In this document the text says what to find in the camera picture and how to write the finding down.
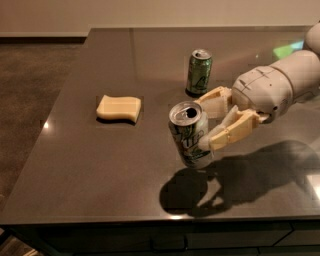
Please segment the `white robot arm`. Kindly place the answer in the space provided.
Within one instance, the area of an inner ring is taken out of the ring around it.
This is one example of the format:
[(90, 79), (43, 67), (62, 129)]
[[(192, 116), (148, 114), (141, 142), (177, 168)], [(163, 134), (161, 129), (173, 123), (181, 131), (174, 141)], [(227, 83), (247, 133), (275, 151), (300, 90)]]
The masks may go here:
[(201, 137), (199, 148), (216, 151), (242, 140), (319, 92), (320, 23), (306, 33), (301, 50), (240, 75), (231, 88), (217, 87), (196, 100), (210, 119), (221, 120)]

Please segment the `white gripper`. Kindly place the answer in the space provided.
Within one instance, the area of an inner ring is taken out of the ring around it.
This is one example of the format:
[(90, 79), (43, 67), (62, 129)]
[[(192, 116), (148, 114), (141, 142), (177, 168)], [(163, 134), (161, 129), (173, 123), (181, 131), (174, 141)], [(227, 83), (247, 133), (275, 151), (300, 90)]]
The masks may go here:
[[(234, 106), (228, 113), (231, 91), (232, 103), (238, 107)], [(222, 118), (228, 113), (199, 140), (199, 148), (216, 151), (242, 140), (261, 123), (271, 123), (283, 115), (292, 102), (293, 89), (283, 73), (270, 66), (254, 68), (240, 75), (231, 90), (219, 86), (196, 100), (209, 119)]]

